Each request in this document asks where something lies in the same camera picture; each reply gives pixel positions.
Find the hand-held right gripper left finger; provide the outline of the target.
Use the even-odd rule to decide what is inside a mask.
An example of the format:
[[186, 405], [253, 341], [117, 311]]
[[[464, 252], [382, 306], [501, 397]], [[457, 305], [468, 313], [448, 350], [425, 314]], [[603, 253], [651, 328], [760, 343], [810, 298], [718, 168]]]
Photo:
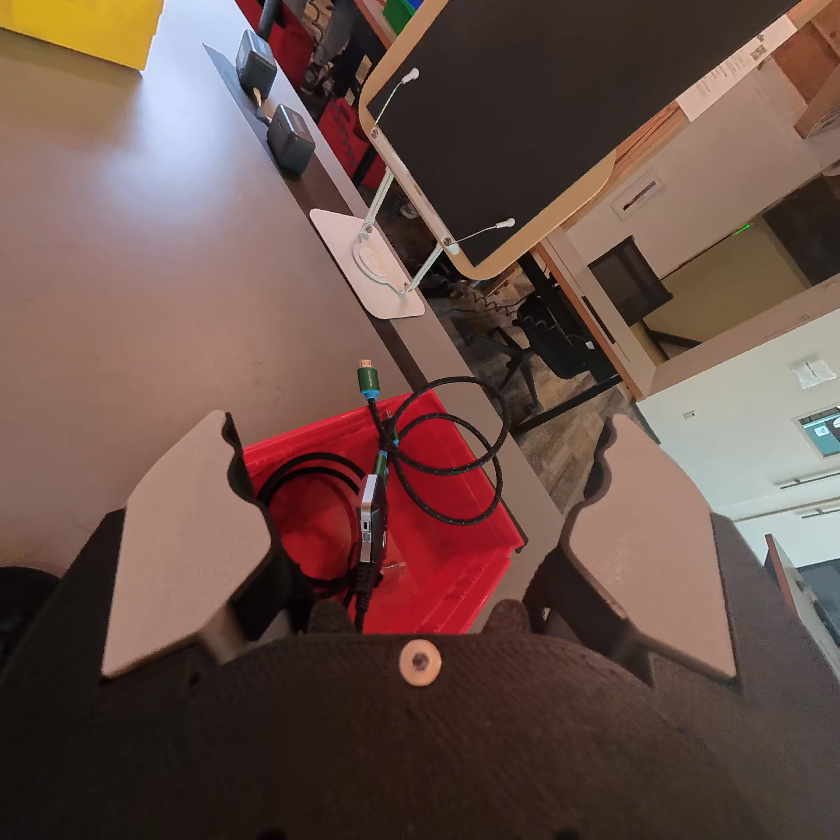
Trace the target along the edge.
[[212, 411], [174, 444], [129, 496], [101, 675], [115, 678], [191, 644], [227, 663], [293, 635], [288, 609], [269, 607], [253, 632], [236, 592], [276, 545], [251, 495], [232, 417]]

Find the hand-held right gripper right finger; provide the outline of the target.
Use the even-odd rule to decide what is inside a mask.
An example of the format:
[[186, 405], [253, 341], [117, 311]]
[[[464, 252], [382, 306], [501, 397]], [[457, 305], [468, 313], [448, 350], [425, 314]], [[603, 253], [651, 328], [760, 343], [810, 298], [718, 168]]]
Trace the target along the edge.
[[605, 422], [584, 498], [524, 604], [535, 632], [559, 618], [640, 679], [650, 679], [651, 654], [716, 680], [737, 677], [711, 509], [625, 415]]

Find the grey adapter hub with cable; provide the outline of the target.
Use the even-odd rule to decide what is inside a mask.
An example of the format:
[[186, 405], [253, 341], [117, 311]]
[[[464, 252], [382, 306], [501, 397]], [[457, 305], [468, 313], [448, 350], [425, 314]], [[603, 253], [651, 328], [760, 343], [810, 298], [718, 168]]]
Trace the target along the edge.
[[353, 461], [341, 455], [313, 452], [295, 457], [279, 466], [259, 489], [257, 499], [269, 506], [278, 490], [293, 480], [307, 476], [326, 476], [354, 490], [358, 497], [354, 527], [356, 538], [349, 553], [348, 570], [332, 579], [302, 577], [322, 597], [346, 591], [345, 607], [355, 601], [353, 626], [358, 634], [370, 611], [374, 590], [382, 582], [387, 553], [388, 504], [386, 498], [386, 460], [377, 459], [377, 469], [365, 474]]

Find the red plastic bin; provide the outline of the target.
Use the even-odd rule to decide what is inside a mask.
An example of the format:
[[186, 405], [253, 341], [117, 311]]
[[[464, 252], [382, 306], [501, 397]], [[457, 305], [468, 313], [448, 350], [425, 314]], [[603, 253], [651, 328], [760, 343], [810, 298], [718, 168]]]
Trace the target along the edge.
[[365, 407], [244, 449], [251, 495], [276, 538], [267, 568], [234, 599], [248, 630], [264, 629], [274, 606], [288, 609], [293, 632], [303, 632], [319, 603], [337, 606], [354, 629], [355, 601], [345, 607], [347, 592], [322, 597], [302, 576], [332, 579], [347, 572], [356, 492], [316, 475], [286, 484], [269, 506], [257, 499], [275, 469], [300, 455], [341, 455], [365, 474], [376, 471], [377, 459], [386, 460], [387, 553], [364, 622], [367, 634], [467, 632], [526, 543], [501, 501], [507, 405], [500, 403], [500, 432], [491, 443], [475, 425], [447, 412], [436, 394], [445, 385], [477, 385], [501, 398], [493, 387], [452, 376], [378, 402], [372, 374], [361, 379]]

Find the yellow plastic bin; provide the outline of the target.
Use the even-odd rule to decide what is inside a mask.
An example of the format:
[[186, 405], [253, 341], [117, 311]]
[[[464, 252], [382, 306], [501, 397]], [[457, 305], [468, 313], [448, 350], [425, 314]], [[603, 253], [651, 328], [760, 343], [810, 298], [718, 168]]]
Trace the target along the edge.
[[162, 1], [2, 1], [1, 27], [144, 70], [163, 5]]

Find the black office chair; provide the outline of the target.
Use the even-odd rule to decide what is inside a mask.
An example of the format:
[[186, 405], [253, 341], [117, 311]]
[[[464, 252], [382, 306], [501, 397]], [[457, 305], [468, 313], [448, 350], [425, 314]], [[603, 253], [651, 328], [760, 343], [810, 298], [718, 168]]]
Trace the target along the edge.
[[507, 374], [499, 385], [504, 391], [515, 374], [520, 374], [530, 396], [527, 413], [539, 408], [532, 362], [541, 360], [549, 371], [563, 381], [583, 373], [591, 373], [596, 380], [613, 375], [613, 368], [604, 361], [602, 353], [587, 334], [579, 334], [571, 320], [557, 320], [536, 292], [526, 296], [518, 305], [512, 326], [522, 331], [528, 344], [520, 345], [501, 326], [494, 327], [488, 336], [470, 335], [465, 339], [469, 347], [480, 345], [506, 357]]

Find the white paper notice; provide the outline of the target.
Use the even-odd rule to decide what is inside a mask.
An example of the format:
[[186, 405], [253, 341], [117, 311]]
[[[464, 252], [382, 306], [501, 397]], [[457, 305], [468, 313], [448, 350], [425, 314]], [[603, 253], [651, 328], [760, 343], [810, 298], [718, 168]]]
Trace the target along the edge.
[[804, 391], [838, 379], [838, 375], [832, 367], [816, 353], [790, 362], [789, 370], [796, 379], [798, 386]]

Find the grey cube adapter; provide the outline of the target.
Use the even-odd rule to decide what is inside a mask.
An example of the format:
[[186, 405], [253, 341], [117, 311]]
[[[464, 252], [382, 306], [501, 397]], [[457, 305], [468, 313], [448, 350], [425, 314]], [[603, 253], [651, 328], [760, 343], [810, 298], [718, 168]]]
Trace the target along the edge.
[[269, 154], [286, 175], [301, 179], [316, 150], [305, 119], [285, 104], [278, 104], [266, 132]]
[[235, 68], [240, 87], [260, 102], [267, 100], [277, 77], [278, 65], [269, 44], [252, 29], [243, 33]]

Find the black board with wooden rim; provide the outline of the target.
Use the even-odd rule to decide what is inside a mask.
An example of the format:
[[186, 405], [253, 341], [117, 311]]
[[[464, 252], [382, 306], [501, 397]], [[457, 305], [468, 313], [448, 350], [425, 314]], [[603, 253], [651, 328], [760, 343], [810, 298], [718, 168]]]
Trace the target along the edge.
[[450, 256], [489, 279], [602, 189], [622, 142], [796, 5], [423, 2], [367, 77], [360, 122], [437, 240], [516, 220]]

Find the white paper label with code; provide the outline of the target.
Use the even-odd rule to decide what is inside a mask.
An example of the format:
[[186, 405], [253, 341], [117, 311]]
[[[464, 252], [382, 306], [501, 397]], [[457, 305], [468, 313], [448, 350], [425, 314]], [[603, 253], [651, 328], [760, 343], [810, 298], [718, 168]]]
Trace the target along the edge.
[[778, 18], [737, 52], [714, 67], [703, 78], [677, 97], [676, 103], [689, 122], [718, 102], [743, 78], [770, 58], [797, 31], [788, 14]]

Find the white framed wall sign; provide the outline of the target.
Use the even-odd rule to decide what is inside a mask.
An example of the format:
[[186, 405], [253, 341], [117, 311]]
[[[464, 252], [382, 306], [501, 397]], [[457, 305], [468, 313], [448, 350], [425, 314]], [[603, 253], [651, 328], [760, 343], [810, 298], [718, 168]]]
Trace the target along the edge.
[[664, 187], [664, 180], [654, 169], [648, 168], [615, 195], [610, 207], [618, 219], [625, 221], [642, 205], [659, 194]]

